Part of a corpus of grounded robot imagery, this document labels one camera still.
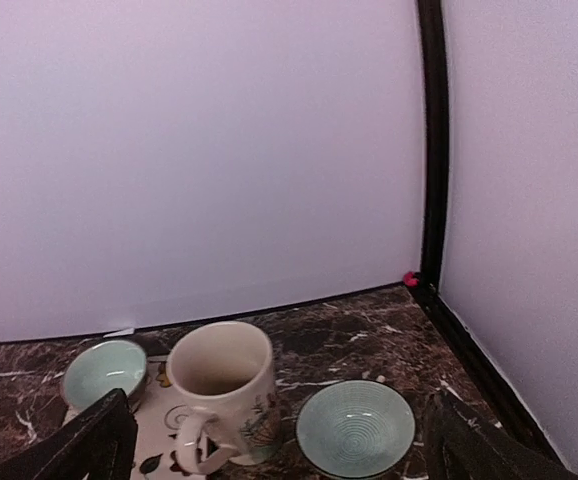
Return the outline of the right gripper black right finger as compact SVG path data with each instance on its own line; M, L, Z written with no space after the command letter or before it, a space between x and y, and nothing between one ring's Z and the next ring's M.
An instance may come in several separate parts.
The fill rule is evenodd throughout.
M431 479L578 480L445 390L431 395L425 406L424 459Z

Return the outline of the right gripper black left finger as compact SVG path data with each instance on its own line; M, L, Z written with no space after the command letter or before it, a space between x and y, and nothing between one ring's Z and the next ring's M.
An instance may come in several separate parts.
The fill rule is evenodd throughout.
M128 479L138 425L120 388L0 464L0 479Z

